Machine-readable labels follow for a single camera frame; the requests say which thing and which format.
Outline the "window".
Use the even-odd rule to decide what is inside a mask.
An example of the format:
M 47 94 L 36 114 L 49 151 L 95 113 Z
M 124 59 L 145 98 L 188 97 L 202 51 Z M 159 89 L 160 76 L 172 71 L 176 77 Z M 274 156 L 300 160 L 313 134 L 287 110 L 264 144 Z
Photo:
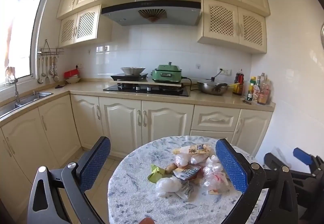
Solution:
M 41 0 L 1 0 L 1 84 L 32 75 L 32 37 Z

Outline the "silver foil wrapper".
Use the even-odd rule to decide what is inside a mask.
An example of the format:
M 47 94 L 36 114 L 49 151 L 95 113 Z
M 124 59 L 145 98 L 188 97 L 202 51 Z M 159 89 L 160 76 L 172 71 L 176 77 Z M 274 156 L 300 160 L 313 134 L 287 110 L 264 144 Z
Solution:
M 184 201 L 188 201 L 193 190 L 194 188 L 189 181 L 182 181 L 181 188 L 178 191 L 176 191 L 175 194 Z

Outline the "range hood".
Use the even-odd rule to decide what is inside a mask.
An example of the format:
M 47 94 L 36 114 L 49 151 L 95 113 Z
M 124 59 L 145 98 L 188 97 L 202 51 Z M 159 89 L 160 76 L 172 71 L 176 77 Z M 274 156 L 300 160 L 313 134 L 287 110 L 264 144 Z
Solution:
M 195 26 L 201 3 L 188 0 L 141 0 L 104 7 L 101 14 L 121 26 L 172 24 Z

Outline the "group of condiment bottles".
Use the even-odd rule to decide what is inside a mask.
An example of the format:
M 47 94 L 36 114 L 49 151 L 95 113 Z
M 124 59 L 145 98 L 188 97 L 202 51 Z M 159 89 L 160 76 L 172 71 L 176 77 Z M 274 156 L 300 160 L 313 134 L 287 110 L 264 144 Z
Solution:
M 247 101 L 258 105 L 269 105 L 271 101 L 272 84 L 265 73 L 259 76 L 252 76 L 249 80 Z

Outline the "green snack packet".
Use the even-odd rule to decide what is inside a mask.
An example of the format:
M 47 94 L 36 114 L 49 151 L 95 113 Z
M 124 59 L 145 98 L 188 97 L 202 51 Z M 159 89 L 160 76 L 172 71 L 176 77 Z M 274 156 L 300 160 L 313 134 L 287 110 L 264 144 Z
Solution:
M 165 171 L 165 168 L 158 167 L 156 165 L 151 165 L 151 174 L 147 177 L 148 181 L 151 183 L 157 183 L 161 178 L 170 176 L 170 173 L 168 174 Z

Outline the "clear plastic bag bundle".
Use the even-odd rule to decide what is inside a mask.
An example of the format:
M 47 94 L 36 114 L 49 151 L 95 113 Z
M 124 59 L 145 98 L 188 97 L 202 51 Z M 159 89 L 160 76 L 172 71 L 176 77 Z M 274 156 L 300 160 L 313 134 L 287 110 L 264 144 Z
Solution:
M 201 187 L 207 194 L 219 194 L 229 187 L 227 174 L 216 155 L 208 154 L 177 154 L 173 162 L 178 168 L 188 165 L 199 165 L 201 169 L 196 176 L 187 180 L 195 187 Z M 176 178 L 173 172 L 170 176 L 161 178 L 155 183 L 157 197 L 167 197 L 175 194 L 182 186 L 182 180 Z

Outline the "blue white milk carton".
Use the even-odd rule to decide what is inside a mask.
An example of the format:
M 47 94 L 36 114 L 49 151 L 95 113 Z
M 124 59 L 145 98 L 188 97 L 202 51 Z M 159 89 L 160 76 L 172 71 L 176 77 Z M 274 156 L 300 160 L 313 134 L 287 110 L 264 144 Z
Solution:
M 182 181 L 187 181 L 197 175 L 201 166 L 199 165 L 188 165 L 184 168 L 176 168 L 173 170 L 173 174 L 176 178 Z

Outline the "red and white bowls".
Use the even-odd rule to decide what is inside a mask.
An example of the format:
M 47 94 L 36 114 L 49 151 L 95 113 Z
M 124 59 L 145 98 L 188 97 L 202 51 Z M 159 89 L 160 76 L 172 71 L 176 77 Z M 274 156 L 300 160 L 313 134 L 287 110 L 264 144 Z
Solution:
M 68 84 L 74 84 L 80 81 L 80 72 L 79 69 L 76 67 L 75 69 L 72 69 L 70 71 L 67 71 L 64 73 L 64 80 Z

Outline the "lower cream cabinets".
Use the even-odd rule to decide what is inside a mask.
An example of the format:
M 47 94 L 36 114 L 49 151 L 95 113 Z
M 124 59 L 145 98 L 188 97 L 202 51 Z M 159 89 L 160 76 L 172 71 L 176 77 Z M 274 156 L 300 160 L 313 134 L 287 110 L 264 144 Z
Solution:
M 64 166 L 108 136 L 112 152 L 87 195 L 108 221 L 105 191 L 119 161 L 148 142 L 167 136 L 226 138 L 255 155 L 266 134 L 274 104 L 203 96 L 194 100 L 106 97 L 78 91 L 37 93 L 1 106 L 2 223 L 25 223 L 36 169 Z

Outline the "white wall power socket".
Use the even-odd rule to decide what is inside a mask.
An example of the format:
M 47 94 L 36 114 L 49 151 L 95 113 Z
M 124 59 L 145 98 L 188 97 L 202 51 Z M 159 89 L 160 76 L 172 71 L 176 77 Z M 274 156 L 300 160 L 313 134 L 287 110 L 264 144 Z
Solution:
M 231 69 L 226 69 L 226 68 L 218 68 L 218 74 L 219 75 L 225 75 L 225 76 L 231 76 L 232 70 Z

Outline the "hanging utensil rack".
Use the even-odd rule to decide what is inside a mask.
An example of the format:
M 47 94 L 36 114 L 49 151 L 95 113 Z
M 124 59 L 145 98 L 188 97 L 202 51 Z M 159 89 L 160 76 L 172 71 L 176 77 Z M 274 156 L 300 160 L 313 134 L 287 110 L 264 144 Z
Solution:
M 60 81 L 58 58 L 63 54 L 63 48 L 51 48 L 48 40 L 45 39 L 44 46 L 37 50 L 37 82 L 39 84 Z

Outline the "brown round bread bun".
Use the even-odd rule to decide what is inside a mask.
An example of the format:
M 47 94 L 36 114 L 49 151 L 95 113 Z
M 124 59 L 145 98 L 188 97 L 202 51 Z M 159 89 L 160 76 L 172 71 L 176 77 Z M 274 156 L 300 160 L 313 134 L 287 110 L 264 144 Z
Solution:
M 177 165 L 172 163 L 165 168 L 165 171 L 169 174 L 170 172 L 173 172 L 175 169 L 177 169 Z

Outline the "steel sink with faucet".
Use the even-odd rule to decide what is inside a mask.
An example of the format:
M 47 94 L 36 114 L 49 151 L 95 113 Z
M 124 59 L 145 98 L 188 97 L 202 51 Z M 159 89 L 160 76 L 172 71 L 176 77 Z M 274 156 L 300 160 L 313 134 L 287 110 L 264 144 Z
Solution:
M 11 112 L 22 108 L 32 102 L 38 101 L 40 99 L 43 99 L 45 97 L 49 97 L 53 95 L 51 92 L 39 92 L 39 91 L 33 91 L 32 93 L 21 97 L 18 92 L 18 79 L 15 77 L 15 68 L 14 67 L 7 67 L 5 70 L 6 77 L 8 78 L 8 84 L 14 85 L 15 89 L 15 99 L 14 101 L 7 103 L 3 106 L 1 106 L 0 109 L 0 115 L 1 118 L 10 114 Z

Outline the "green electric cooker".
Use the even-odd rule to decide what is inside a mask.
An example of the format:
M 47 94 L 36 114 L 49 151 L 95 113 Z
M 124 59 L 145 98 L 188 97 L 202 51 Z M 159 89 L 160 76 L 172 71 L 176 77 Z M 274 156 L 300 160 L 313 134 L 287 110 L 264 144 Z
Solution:
M 159 83 L 180 83 L 182 79 L 182 70 L 177 65 L 169 62 L 167 65 L 159 65 L 152 70 L 151 78 Z

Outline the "black gas stove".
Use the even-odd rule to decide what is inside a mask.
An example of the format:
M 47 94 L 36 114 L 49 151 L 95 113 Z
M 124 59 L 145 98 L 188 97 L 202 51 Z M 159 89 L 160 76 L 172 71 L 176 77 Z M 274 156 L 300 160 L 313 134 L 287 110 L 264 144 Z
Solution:
M 155 82 L 118 82 L 103 89 L 109 92 L 147 93 L 152 95 L 188 97 L 189 93 L 183 84 Z

